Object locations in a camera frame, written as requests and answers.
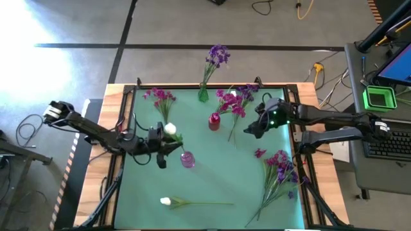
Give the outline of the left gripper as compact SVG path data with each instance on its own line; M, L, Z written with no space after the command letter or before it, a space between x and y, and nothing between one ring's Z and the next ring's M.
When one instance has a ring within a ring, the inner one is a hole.
M136 128L140 128L147 132L147 137L142 138L136 135ZM156 163L160 169L165 169L167 166L165 156L183 145L181 142L165 142L164 126L162 122L157 123L156 128L143 128L138 121L134 121L134 136L130 141L127 141L127 153L132 157L134 162L140 166L147 165L152 159L152 153L157 153ZM147 155L148 160L142 163L136 159L137 156Z

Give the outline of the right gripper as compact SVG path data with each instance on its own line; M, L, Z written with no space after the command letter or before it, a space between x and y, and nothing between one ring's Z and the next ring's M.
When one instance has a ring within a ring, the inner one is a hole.
M243 131L260 139L270 129L288 124L295 116L295 106L295 103L286 102L281 98L270 98L254 109L258 118Z

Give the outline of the pink ribbed glass vase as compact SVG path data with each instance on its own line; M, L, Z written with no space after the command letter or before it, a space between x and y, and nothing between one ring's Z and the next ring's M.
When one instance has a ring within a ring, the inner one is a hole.
M190 151L185 151L181 156L180 156L180 161L182 165L186 168L192 168L195 166L195 158L192 152Z

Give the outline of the red ribbed glass vase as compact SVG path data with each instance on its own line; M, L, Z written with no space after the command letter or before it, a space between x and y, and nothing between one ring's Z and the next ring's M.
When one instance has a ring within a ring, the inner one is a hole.
M220 115L218 112L214 112L209 116L208 119L209 129L212 131L217 131L220 127Z

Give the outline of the green glass vase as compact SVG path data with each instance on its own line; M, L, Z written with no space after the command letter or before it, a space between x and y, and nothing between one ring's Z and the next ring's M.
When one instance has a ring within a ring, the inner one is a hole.
M209 100L207 85L205 83L200 83L200 89L198 92L198 100L203 103Z

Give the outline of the green table mat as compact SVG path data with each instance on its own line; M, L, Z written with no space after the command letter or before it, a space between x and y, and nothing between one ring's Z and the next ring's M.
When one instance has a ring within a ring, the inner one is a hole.
M283 150L290 153L290 132L281 126L256 139L243 130L258 118L256 106L268 97L280 98L282 89L263 89L238 120L234 136L228 141L233 121L221 117L220 127L212 131L209 116L218 99L213 90L209 100L199 102L195 89L175 89L177 98L169 120L183 136L184 148L192 152L195 166L186 168L180 161L182 149L173 151L167 166L160 169L155 157L140 166L126 156L114 226L116 229L284 229L303 228L304 218L298 196L280 197L263 209L259 220L245 225L257 211L263 194L263 166L254 152L266 157ZM227 202L234 205L187 205L170 209L160 203L164 197L188 201Z

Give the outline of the white paper sheet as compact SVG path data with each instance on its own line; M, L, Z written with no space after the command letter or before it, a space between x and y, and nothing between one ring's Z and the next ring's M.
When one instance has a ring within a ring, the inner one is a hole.
M349 162L349 142L333 142L329 144L334 160Z

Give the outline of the black floor mat striped edge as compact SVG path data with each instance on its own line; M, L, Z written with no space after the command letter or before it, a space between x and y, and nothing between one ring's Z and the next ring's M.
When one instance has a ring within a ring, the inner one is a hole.
M85 135L76 133L64 169L48 230L55 231L74 225L92 146Z

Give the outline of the grey side desk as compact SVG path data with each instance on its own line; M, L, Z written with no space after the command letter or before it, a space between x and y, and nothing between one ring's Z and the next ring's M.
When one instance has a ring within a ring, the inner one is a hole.
M388 60L386 56L388 47L372 47L368 52L361 53L357 50L354 43L348 43L344 46L344 51L349 69L355 110L356 112L369 112L365 109L362 96L363 91L365 90L365 85L361 83L361 80L363 79L362 57L365 57L365 73L367 74L377 69L374 64L378 67L382 67ZM384 120L411 123L411 106L405 103L397 102L397 108L389 112L371 111L371 113L379 115Z

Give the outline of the green plastic box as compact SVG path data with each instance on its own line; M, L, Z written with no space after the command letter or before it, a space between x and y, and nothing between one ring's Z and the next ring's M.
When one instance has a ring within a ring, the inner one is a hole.
M389 112L397 108L394 90L390 87L368 85L363 92L366 110Z

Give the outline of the grey keyboard shelf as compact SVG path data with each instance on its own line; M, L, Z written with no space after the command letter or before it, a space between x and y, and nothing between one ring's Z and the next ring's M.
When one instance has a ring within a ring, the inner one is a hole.
M411 131L411 123L384 120L390 133L396 128ZM411 162L368 158L363 141L349 143L350 161L354 166L357 186L361 189L411 194Z

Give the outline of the grey metal stand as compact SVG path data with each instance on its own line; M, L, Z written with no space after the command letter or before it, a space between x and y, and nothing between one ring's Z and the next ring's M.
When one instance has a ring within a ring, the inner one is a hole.
M0 231L7 230L33 161L50 165L52 158L9 143L0 130Z

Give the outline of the black keyboard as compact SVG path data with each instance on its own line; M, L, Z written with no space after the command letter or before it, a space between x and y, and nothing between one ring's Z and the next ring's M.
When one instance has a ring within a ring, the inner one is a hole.
M363 144L365 156L388 160L411 162L411 131L396 128L389 140Z

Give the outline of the monitor with blue screen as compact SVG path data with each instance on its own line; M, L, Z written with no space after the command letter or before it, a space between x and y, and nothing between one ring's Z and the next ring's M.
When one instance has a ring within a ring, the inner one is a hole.
M378 71L376 79L383 84L411 87L411 42L398 49Z

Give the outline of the black monitor pole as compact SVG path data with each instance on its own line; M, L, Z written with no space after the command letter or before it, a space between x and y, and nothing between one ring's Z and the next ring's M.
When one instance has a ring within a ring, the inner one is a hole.
M367 50L379 42L408 11L411 10L411 0L405 0L389 17L383 21L366 39L356 46L361 53L366 53Z

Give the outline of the black aluminium table frame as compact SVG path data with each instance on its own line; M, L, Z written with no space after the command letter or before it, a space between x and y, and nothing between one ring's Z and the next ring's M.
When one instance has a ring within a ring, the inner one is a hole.
M122 84L113 83L107 84L104 97L102 101L99 101L98 107L92 109L91 103L83 106L82 115L86 116L87 119L91 119L93 122L98 122L102 126L113 125L118 120L119 110L121 106L121 100L123 97L123 89L125 86L136 85L136 84ZM264 87L288 87L288 96L291 97L292 101L300 100L301 103L307 105L313 105L315 107L319 106L317 93L313 83L264 83ZM199 83L167 83L156 85L154 83L141 84L141 87L160 87L160 88L171 88L174 89L194 89L199 87ZM315 125L307 127L309 130L315 130L316 132L323 132L323 125ZM80 149L80 141L84 141L80 138L81 135L76 135L78 138L78 144L76 146L76 152L72 151L70 157L80 157L80 151L82 151L83 156L86 154L85 148ZM312 162L312 167L315 171L317 177L318 190L323 199L326 201L330 209L338 216L338 218L344 223L349 223L349 218L346 211L346 206L342 196L342 191L338 182L337 171L335 169L335 164L333 162L333 157L331 154L325 153L330 152L330 147L328 145L322 145L318 148L320 151L312 156L312 160L307 162ZM95 157L99 155L99 151L103 152L100 146L91 147L87 154L90 157ZM95 209L99 202L99 182L100 180L108 175L109 172L109 162L110 157L102 157L102 160L97 160L97 164L91 164L90 167L86 168L85 178L82 185L82 193L80 196L78 208L76 210L76 216L73 221L73 226L81 225L90 215L92 210ZM320 216L315 215L315 212L319 211L319 207L316 206L314 199L309 195L310 202L310 212L313 214L313 222L320 223ZM107 210L109 215L114 214L114 199L110 199L109 209Z

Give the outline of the yellow handled tool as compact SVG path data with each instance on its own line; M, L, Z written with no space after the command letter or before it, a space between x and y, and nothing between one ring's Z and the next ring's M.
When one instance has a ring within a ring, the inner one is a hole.
M395 32L395 31L388 32L386 37L384 37L378 42L378 45L382 46L383 44L386 44L386 43L404 44L407 42L411 42L411 28L405 28L398 32Z

